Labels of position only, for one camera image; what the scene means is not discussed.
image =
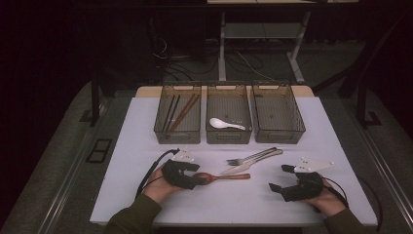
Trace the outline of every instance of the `knife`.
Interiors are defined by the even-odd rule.
[[[239,172],[248,170],[248,169],[251,167],[251,165],[254,164],[254,163],[256,163],[256,162],[261,161],[261,160],[266,159],[266,158],[269,158],[269,157],[271,157],[271,156],[280,155],[280,154],[282,154],[282,150],[281,150],[281,149],[277,149],[277,150],[275,150],[275,151],[273,151],[273,152],[271,152],[271,153],[265,154],[265,155],[263,155],[263,156],[261,156],[261,157],[254,158],[254,159],[251,159],[251,160],[249,160],[249,161],[246,161],[246,162],[242,163],[242,164],[239,165],[239,166],[236,166],[236,167],[234,167],[234,168],[232,168],[232,169],[230,169],[230,170],[227,170],[227,171],[223,172],[222,174],[223,174],[223,175],[236,174],[236,173],[239,173]]]

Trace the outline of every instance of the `sleeve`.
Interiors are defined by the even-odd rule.
[[[324,224],[331,234],[376,234],[377,232],[359,222],[349,209],[328,217]]]
[[[119,211],[110,218],[103,233],[150,233],[152,222],[161,209],[158,203],[140,194],[130,207]]]

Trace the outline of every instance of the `person's left hand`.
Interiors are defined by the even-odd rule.
[[[164,201],[172,193],[184,190],[184,188],[169,184],[162,174],[162,165],[149,176],[147,185],[143,190],[143,194],[157,202],[158,204]]]

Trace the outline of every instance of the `fork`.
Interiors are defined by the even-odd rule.
[[[259,153],[250,155],[246,158],[243,158],[243,159],[229,159],[229,160],[227,160],[227,162],[228,162],[228,165],[230,165],[230,166],[239,166],[243,162],[248,161],[249,159],[252,159],[252,158],[255,158],[255,157],[260,157],[260,156],[266,155],[268,153],[274,152],[276,150],[277,150],[276,147],[272,147],[272,148],[266,149],[264,151],[261,151]]]

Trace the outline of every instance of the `brown wooden chopsticks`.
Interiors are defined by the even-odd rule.
[[[191,110],[192,106],[197,102],[197,100],[200,98],[200,95],[195,95],[192,94],[191,98],[188,100],[188,102],[185,104],[181,112],[179,113],[178,117],[176,117],[175,122],[170,126],[170,129],[168,129],[168,132],[175,131],[176,127],[180,124],[180,122],[183,120],[185,115]]]

